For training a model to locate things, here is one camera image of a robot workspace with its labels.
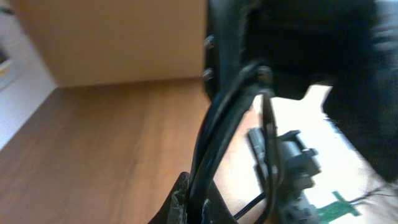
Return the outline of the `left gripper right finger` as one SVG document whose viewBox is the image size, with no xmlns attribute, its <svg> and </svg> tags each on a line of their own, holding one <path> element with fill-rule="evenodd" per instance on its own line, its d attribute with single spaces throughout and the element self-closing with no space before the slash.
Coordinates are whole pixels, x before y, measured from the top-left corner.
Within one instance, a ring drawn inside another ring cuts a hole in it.
<svg viewBox="0 0 398 224">
<path fill-rule="evenodd" d="M 202 224 L 237 224 L 216 184 L 210 184 L 201 213 Z"/>
</svg>

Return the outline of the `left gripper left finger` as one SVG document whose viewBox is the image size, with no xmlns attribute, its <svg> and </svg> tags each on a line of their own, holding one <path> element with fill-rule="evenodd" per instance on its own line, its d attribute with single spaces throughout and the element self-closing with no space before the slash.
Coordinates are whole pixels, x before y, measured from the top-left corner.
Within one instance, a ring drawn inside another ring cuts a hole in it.
<svg viewBox="0 0 398 224">
<path fill-rule="evenodd" d="M 160 210 L 149 224 L 186 224 L 190 174 L 181 172 Z"/>
</svg>

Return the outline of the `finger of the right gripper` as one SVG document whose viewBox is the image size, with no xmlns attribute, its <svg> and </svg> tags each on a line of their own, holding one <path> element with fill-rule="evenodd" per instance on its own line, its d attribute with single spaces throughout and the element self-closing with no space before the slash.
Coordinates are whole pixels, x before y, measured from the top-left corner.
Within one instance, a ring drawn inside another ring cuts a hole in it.
<svg viewBox="0 0 398 224">
<path fill-rule="evenodd" d="M 246 0 L 207 0 L 204 39 L 205 92 L 209 99 L 236 78 L 241 69 L 246 17 Z"/>
</svg>

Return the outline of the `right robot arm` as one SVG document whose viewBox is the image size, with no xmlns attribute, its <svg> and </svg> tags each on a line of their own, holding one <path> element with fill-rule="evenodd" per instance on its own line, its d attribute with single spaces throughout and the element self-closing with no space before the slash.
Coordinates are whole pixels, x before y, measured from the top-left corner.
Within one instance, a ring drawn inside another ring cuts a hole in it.
<svg viewBox="0 0 398 224">
<path fill-rule="evenodd" d="M 205 83 L 214 127 L 253 83 L 300 100 L 331 86 L 323 111 L 387 182 L 397 180 L 397 2 L 208 1 Z"/>
</svg>

